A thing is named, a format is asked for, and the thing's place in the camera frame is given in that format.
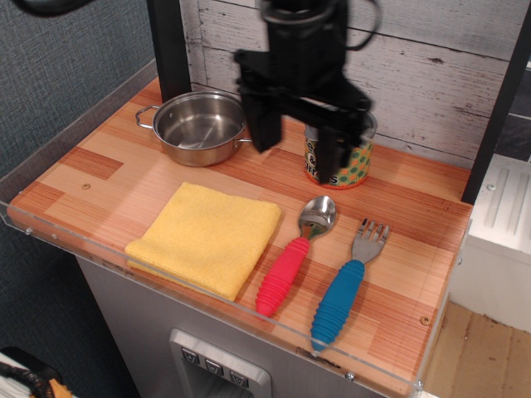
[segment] stainless steel pot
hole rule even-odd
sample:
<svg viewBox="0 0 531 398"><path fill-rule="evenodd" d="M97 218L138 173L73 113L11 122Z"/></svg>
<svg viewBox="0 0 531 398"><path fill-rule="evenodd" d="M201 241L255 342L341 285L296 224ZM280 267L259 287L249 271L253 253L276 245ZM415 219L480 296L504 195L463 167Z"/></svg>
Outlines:
<svg viewBox="0 0 531 398"><path fill-rule="evenodd" d="M140 123L140 115L156 109L153 125ZM223 162L236 153L243 138L245 115L238 99L218 91L195 91L172 98L158 107L136 113L136 123L152 129L164 152L175 162L204 167Z"/></svg>

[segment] black post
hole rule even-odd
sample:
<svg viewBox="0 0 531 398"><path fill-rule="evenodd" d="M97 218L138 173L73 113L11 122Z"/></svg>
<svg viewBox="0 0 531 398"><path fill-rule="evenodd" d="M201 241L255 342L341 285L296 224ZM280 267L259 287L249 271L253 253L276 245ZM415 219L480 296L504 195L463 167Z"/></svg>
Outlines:
<svg viewBox="0 0 531 398"><path fill-rule="evenodd" d="M190 73L179 0L147 0L163 102L188 93Z"/></svg>
<svg viewBox="0 0 531 398"><path fill-rule="evenodd" d="M525 67L529 61L529 54L531 54L531 4L522 24L519 38L514 46L513 55L507 67L504 81L499 90L489 124L487 124L485 135L481 141L472 172L470 173L463 197L461 198L466 203L473 205L480 192L481 184L489 168L490 160L494 155L499 136L504 128L505 120L507 119L514 96L524 75Z"/></svg>

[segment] button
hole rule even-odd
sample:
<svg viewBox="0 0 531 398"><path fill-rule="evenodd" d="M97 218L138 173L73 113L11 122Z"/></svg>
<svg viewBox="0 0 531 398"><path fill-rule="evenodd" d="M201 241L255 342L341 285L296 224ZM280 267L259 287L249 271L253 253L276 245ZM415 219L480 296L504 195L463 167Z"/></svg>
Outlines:
<svg viewBox="0 0 531 398"><path fill-rule="evenodd" d="M205 365L207 365L207 369L214 373L217 376L223 376L223 366L221 366L218 363L215 363L211 361L210 359L205 360Z"/></svg>
<svg viewBox="0 0 531 398"><path fill-rule="evenodd" d="M249 381L247 380L247 378L242 375L238 375L234 371L231 371L231 380L234 384L240 387L244 387L244 388L249 387Z"/></svg>
<svg viewBox="0 0 531 398"><path fill-rule="evenodd" d="M195 363L196 365L199 363L199 357L195 352L187 350L186 348L181 348L181 351L183 352L183 358L188 362Z"/></svg>

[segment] wooden floor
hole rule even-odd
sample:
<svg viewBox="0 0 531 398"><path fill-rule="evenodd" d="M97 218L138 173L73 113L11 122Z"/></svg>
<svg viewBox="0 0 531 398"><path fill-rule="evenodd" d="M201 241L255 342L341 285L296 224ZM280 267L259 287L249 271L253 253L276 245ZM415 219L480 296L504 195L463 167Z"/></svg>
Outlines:
<svg viewBox="0 0 531 398"><path fill-rule="evenodd" d="M529 398L531 334L448 303L424 386L439 398Z"/></svg>

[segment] fork tines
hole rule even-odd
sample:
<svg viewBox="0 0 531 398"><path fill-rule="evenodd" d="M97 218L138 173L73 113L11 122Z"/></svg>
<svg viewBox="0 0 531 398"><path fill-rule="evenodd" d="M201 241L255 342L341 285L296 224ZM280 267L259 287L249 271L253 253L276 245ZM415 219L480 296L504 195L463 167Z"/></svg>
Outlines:
<svg viewBox="0 0 531 398"><path fill-rule="evenodd" d="M374 230L375 225L375 221L371 221L369 223L368 218L366 218L359 227L356 237L365 240L371 240L383 245L387 239L387 235L389 234L389 226L378 224L378 227L376 230Z"/></svg>

